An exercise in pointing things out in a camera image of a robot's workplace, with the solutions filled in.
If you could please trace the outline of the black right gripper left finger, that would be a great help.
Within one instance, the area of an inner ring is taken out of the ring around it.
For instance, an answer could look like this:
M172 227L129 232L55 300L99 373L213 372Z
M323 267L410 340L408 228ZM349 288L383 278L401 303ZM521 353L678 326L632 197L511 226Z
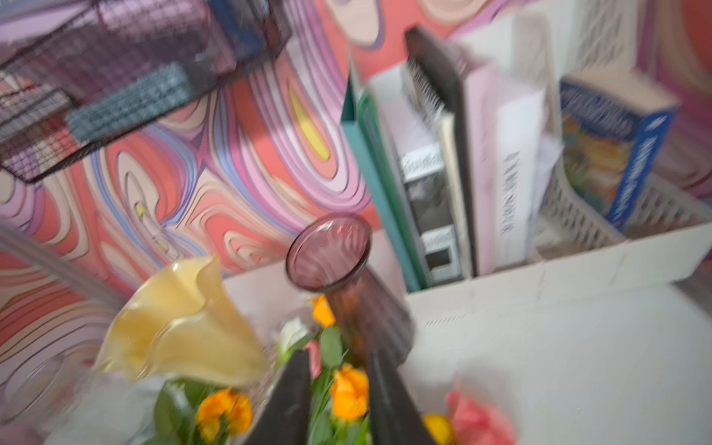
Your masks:
M243 443L306 444L311 413L311 381L309 353L298 350L281 371L271 398Z

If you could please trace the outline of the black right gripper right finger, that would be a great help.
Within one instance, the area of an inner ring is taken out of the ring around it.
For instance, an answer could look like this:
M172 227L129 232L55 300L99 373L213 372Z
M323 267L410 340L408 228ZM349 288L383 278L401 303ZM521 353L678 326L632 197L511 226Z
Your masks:
M381 350L370 352L366 373L374 445L435 445L389 356Z

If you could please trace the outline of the yellow tulip flower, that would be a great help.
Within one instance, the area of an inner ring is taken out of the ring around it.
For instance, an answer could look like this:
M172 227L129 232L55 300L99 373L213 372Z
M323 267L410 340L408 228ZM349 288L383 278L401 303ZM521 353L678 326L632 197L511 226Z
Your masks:
M437 445L454 445L454 429L448 417L437 413L426 413L422 420Z

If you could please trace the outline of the large pink rose flower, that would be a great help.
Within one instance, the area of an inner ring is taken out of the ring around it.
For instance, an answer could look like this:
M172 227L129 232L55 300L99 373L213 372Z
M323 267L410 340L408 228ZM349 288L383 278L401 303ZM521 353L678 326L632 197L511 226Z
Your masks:
M457 444L513 445L517 434L500 410L452 390L446 397L449 418Z

